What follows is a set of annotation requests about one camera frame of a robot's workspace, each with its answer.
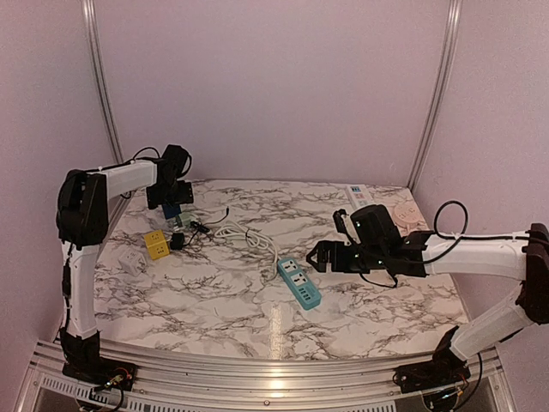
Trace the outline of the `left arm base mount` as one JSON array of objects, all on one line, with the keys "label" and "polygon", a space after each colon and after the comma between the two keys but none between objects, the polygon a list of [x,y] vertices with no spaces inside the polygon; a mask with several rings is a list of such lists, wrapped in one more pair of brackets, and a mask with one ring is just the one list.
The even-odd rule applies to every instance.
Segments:
[{"label": "left arm base mount", "polygon": [[64,355],[64,376],[95,384],[100,390],[117,386],[122,391],[131,391],[137,366],[122,360],[100,355],[100,333],[88,338],[72,336],[64,327],[59,331]]}]

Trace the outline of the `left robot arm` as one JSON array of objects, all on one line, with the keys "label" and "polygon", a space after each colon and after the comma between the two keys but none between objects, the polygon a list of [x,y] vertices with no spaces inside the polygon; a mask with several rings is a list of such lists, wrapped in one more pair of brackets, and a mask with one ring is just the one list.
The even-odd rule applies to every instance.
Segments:
[{"label": "left robot arm", "polygon": [[136,157],[120,165],[68,172],[57,197],[56,224],[63,250],[64,328],[75,338],[94,336],[94,272],[101,245],[108,238],[109,202],[143,189],[147,206],[192,203],[183,181],[192,156],[169,144],[157,157]]}]

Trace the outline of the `blue cube socket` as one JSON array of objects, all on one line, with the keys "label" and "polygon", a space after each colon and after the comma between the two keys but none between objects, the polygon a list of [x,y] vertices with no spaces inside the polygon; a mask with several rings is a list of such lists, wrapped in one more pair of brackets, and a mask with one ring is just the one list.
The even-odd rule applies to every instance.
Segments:
[{"label": "blue cube socket", "polygon": [[162,204],[161,207],[166,220],[170,220],[181,214],[181,207],[179,205]]}]

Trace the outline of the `teal power strip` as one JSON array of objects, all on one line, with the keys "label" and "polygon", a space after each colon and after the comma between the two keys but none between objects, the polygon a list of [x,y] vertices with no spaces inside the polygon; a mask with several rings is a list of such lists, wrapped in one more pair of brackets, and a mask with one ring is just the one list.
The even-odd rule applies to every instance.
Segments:
[{"label": "teal power strip", "polygon": [[295,259],[282,258],[277,262],[277,271],[304,310],[320,305],[320,292]]}]

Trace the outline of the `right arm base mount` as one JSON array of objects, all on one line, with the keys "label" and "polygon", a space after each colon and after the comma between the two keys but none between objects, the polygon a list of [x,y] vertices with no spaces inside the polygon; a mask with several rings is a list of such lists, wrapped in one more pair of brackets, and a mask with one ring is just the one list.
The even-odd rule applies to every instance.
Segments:
[{"label": "right arm base mount", "polygon": [[395,369],[393,382],[400,387],[402,393],[435,389],[464,382],[471,377],[467,362],[450,350],[451,338],[457,330],[458,327],[455,326],[443,335],[430,360]]}]

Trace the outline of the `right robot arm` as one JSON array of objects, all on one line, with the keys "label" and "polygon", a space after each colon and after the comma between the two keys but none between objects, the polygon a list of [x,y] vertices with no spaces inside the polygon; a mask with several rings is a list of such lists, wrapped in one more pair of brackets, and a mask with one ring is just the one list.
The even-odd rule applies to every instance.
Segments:
[{"label": "right robot arm", "polygon": [[425,377],[441,385],[458,367],[483,349],[533,324],[548,322],[548,230],[535,223],[525,232],[468,236],[465,233],[414,231],[400,234],[382,204],[356,210],[350,216],[356,238],[322,240],[307,254],[317,272],[369,274],[385,270],[397,276],[438,274],[501,276],[518,281],[516,291],[475,318],[445,333]]}]

